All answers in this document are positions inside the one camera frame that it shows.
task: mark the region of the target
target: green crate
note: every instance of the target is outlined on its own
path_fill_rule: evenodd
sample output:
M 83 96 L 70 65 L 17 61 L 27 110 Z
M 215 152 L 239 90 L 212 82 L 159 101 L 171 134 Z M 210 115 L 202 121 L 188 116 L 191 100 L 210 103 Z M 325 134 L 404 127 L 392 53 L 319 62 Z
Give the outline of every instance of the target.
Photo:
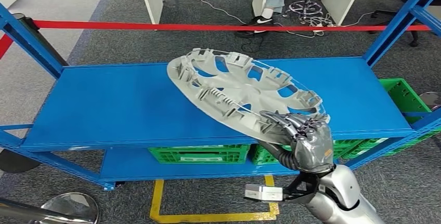
M 410 85 L 403 78 L 387 78 L 380 80 L 380 83 L 389 93 L 394 103 L 397 105 L 401 112 L 432 112 L 429 107 L 421 100 L 421 98 L 415 93 Z M 406 117 L 409 124 L 413 124 L 421 117 Z M 402 147 L 396 148 L 393 151 L 386 153 L 386 156 L 394 155 L 403 151 L 404 149 L 413 146 L 426 138 L 436 135 L 441 131 L 441 128 L 434 130 L 420 138 L 408 142 Z
M 380 83 L 401 112 L 431 111 L 403 78 L 386 78 L 380 80 Z M 406 120 L 413 124 L 420 118 L 419 116 L 407 116 Z
M 407 148 L 409 148 L 409 147 L 411 147 L 411 146 L 414 146 L 414 145 L 417 144 L 417 143 L 421 143 L 422 141 L 424 141 L 425 139 L 427 139 L 427 138 L 429 138 L 429 137 L 435 136 L 435 135 L 438 134 L 439 132 L 440 132 L 439 129 L 438 129 L 438 130 L 434 130 L 434 131 L 432 131 L 432 132 L 429 132 L 429 133 L 427 133 L 427 134 L 421 136 L 420 138 L 417 138 L 417 139 L 415 139 L 415 140 L 413 140 L 413 141 L 410 141 L 410 142 L 404 144 L 403 146 L 401 146 L 401 147 L 399 147 L 399 148 L 396 148 L 396 149 L 393 150 L 393 151 L 389 151 L 389 152 L 386 153 L 384 156 L 395 155 L 395 154 L 397 154 L 397 153 L 399 153 L 399 152 L 401 152 L 401 151 L 403 151 L 403 150 L 405 150 L 405 149 L 407 149 Z
M 370 150 L 371 148 L 382 143 L 386 139 L 387 138 L 361 139 L 359 144 L 355 145 L 353 148 L 351 148 L 345 154 L 343 154 L 342 158 L 344 158 L 344 159 L 356 158 L 357 156 L 365 153 L 366 151 Z
M 384 89 L 387 91 L 387 93 L 401 112 L 430 112 L 430 109 L 403 78 L 382 79 L 380 80 L 380 83 L 383 85 Z M 406 120 L 409 124 L 412 124 L 418 121 L 420 118 L 421 117 L 406 117 Z M 432 135 L 438 133 L 439 131 L 441 131 L 441 129 L 434 131 L 435 133 L 433 133 Z M 411 141 L 403 147 L 397 148 L 394 151 L 387 153 L 386 155 L 396 154 L 407 147 L 421 142 L 427 137 L 427 135 L 424 135 L 423 137 Z M 363 141 L 360 145 L 354 147 L 352 150 L 344 154 L 342 158 L 356 158 L 357 156 L 365 153 L 366 151 L 370 150 L 371 148 L 375 147 L 386 139 L 387 138 L 367 139 Z
M 334 144 L 334 158 L 340 158 L 345 152 L 352 149 L 360 143 L 360 140 L 337 140 Z M 283 146 L 287 150 L 291 150 L 290 146 Z M 265 165 L 278 163 L 277 159 L 271 155 L 265 148 L 257 145 L 254 156 L 252 158 L 255 165 Z
M 249 144 L 149 148 L 159 163 L 243 164 Z

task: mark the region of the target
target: lower shelf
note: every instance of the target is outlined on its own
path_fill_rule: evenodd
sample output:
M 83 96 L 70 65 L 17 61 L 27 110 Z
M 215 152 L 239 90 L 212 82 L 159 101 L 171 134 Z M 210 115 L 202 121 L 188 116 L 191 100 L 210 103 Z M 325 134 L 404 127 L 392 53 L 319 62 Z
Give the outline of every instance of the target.
M 103 181 L 222 178 L 260 175 L 295 175 L 280 164 L 160 164 L 147 149 L 112 149 L 101 166 Z

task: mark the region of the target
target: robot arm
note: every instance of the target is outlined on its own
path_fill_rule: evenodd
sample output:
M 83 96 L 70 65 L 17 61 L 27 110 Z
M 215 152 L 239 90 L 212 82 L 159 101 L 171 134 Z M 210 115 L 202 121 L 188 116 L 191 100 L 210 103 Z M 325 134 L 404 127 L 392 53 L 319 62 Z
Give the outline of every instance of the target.
M 292 151 L 273 143 L 259 143 L 283 166 L 300 174 L 285 188 L 247 185 L 246 199 L 302 204 L 323 223 L 384 223 L 361 194 L 351 169 L 333 163 L 333 140 L 324 121 L 292 113 L 262 111 L 261 115 L 284 129 Z

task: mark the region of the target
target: metal stanchion base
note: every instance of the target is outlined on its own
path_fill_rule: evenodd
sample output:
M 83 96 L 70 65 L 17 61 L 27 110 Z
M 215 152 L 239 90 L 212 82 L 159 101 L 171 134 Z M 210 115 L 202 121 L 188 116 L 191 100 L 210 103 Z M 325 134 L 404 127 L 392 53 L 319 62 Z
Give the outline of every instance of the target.
M 41 208 L 88 219 L 93 224 L 98 222 L 100 214 L 96 201 L 83 193 L 66 193 L 56 196 L 47 201 Z M 43 221 L 40 223 L 52 224 L 53 222 Z

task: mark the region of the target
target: red rope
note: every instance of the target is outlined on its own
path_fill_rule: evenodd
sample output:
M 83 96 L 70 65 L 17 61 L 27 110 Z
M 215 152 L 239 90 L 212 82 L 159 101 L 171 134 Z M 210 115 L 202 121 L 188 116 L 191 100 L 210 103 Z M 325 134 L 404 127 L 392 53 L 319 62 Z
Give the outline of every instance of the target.
M 2 38 L 0 38 L 0 59 L 3 57 L 9 47 L 12 45 L 12 43 L 13 40 L 6 34 L 4 34 Z
M 383 31 L 385 25 L 354 25 L 351 27 L 250 27 L 238 25 L 190 25 L 190 24 L 146 24 L 122 22 L 85 22 L 35 20 L 40 28 L 52 29 L 107 29 L 107 30 L 172 30 L 172 31 Z M 407 31 L 428 31 L 425 25 L 411 25 Z

